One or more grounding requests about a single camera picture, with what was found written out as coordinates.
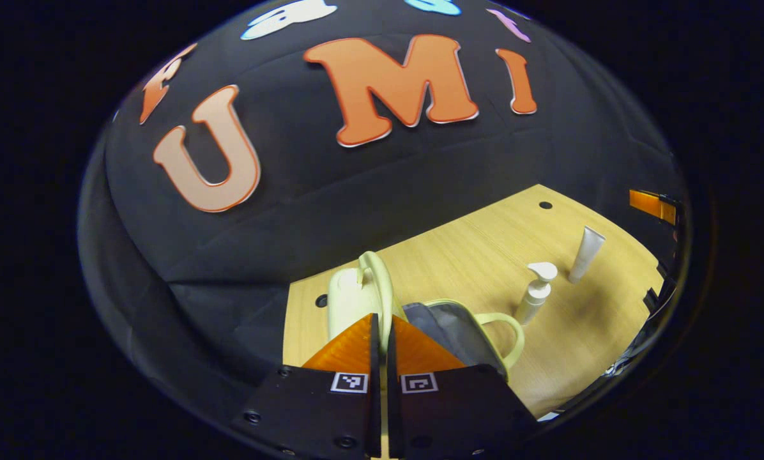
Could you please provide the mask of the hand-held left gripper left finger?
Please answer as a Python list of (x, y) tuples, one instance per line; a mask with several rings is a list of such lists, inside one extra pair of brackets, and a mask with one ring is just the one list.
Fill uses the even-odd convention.
[(358, 320), (302, 367), (263, 378), (231, 419), (237, 434), (280, 459), (369, 459), (380, 454), (379, 326)]

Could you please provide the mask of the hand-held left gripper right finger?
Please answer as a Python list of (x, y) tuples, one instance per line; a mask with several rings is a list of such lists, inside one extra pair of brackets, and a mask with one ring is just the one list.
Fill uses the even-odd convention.
[(539, 423), (489, 364), (464, 366), (395, 319), (387, 353), (391, 457), (511, 457)]

